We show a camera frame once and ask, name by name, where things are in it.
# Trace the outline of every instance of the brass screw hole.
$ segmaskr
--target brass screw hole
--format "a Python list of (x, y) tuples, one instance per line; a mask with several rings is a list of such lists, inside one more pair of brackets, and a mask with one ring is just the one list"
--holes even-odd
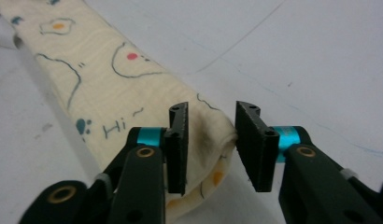
[(298, 147), (297, 152), (305, 157), (315, 157), (317, 155), (313, 149), (308, 147)]
[(142, 147), (136, 152), (136, 155), (142, 158), (151, 157), (153, 154), (154, 150), (149, 147)]
[(64, 203), (71, 199), (76, 194), (76, 188), (74, 186), (68, 185), (57, 188), (53, 191), (47, 201), (49, 203)]

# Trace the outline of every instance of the cloth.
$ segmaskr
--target cloth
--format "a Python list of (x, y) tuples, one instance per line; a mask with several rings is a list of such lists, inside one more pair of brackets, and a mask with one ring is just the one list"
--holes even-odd
[(50, 78), (67, 116), (101, 169), (132, 127), (168, 127), (168, 108), (189, 102), (183, 197), (166, 194), (173, 222), (205, 200), (228, 172), (236, 133), (201, 94), (173, 77), (80, 0), (0, 0), (0, 13)]

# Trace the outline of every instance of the white table surface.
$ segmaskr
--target white table surface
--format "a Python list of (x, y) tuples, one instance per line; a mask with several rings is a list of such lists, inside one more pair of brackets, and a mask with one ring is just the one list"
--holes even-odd
[[(383, 0), (127, 0), (87, 3), (234, 120), (301, 125), (374, 190), (383, 182)], [(236, 151), (206, 203), (177, 223), (284, 223), (278, 190), (255, 193)], [(36, 195), (99, 172), (29, 51), (0, 48), (0, 223)]]

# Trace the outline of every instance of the fried egg print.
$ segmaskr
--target fried egg print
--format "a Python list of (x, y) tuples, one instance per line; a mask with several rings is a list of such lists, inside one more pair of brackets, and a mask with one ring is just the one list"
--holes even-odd
[(58, 18), (40, 24), (42, 35), (68, 35), (72, 31), (72, 26), (76, 24), (69, 18)]
[(126, 42), (116, 48), (112, 57), (112, 68), (117, 75), (127, 78), (159, 75), (165, 72), (156, 62)]

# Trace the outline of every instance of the red dot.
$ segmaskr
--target red dot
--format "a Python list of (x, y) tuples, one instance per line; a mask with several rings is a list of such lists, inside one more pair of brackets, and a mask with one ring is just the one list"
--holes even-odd
[(128, 60), (134, 60), (134, 59), (136, 59), (137, 57), (138, 57), (138, 55), (135, 54), (135, 53), (129, 53), (129, 54), (127, 55)]

